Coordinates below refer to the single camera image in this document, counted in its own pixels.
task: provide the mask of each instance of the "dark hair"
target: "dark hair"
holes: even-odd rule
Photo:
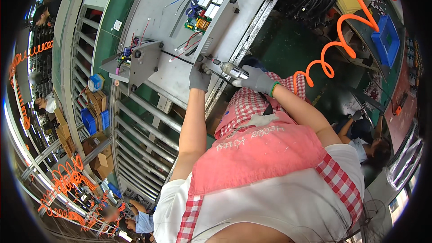
[[[33,24],[36,24],[41,19],[41,15],[46,9],[47,7],[45,5],[42,5],[35,10],[35,14],[33,15]]]
[[[125,218],[122,218],[122,219],[119,220],[119,222],[118,222],[118,227],[119,227],[121,230],[124,230],[125,232],[128,230],[128,228],[127,228],[127,223],[126,223],[126,219],[125,219]]]
[[[39,115],[43,115],[46,112],[45,108],[39,108],[39,104],[36,103],[33,104],[33,110],[37,111]]]
[[[390,160],[390,155],[390,143],[386,140],[381,140],[381,142],[376,145],[374,156],[371,158],[369,157],[362,165],[368,165],[376,172],[380,172]]]

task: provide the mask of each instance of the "orange coiled air hose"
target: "orange coiled air hose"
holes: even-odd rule
[[[303,71],[296,71],[294,73],[294,79],[293,79],[293,83],[294,83],[294,94],[297,94],[297,85],[295,82],[295,79],[297,77],[297,74],[303,74],[306,77],[306,81],[308,83],[308,85],[312,88],[314,86],[314,82],[312,81],[312,79],[309,76],[309,71],[311,69],[311,67],[314,64],[320,63],[321,67],[323,68],[324,73],[327,75],[328,78],[333,78],[334,77],[334,70],[333,68],[324,61],[324,55],[325,52],[327,51],[328,48],[330,48],[331,46],[342,46],[345,51],[348,53],[348,55],[352,58],[356,58],[356,52],[348,46],[347,42],[345,41],[345,39],[343,38],[343,34],[342,34],[342,22],[346,19],[355,19],[355,20],[359,20],[362,23],[367,24],[368,26],[372,27],[376,32],[379,32],[379,27],[378,24],[375,22],[374,18],[372,17],[372,14],[369,12],[368,8],[366,7],[366,4],[363,2],[363,0],[357,0],[361,6],[361,8],[363,9],[364,13],[366,14],[366,17],[369,20],[366,20],[358,15],[354,15],[354,14],[344,14],[342,15],[338,21],[337,21],[337,34],[339,37],[339,41],[332,41],[327,43],[324,48],[321,51],[321,58],[320,60],[314,60],[311,63],[309,63],[309,65],[306,68],[306,72]]]

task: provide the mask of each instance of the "hand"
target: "hand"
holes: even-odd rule
[[[204,63],[195,63],[189,74],[189,89],[197,88],[207,93],[212,71]]]
[[[353,114],[353,116],[351,118],[353,119],[353,121],[356,121],[356,120],[359,120],[362,115],[363,115],[363,111],[358,110],[357,112],[355,112]]]
[[[251,67],[248,65],[243,66],[243,69],[249,73],[248,79],[237,79],[233,81],[233,85],[236,87],[247,87],[252,90],[265,93],[270,95],[270,91],[273,90],[275,81],[267,76],[261,69],[257,67]]]

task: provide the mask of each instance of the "man in white shirt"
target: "man in white shirt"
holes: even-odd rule
[[[33,109],[37,111],[40,115],[45,114],[45,111],[48,113],[54,113],[54,110],[57,109],[57,103],[54,98],[54,94],[51,92],[45,98],[37,98],[35,100],[35,104]]]

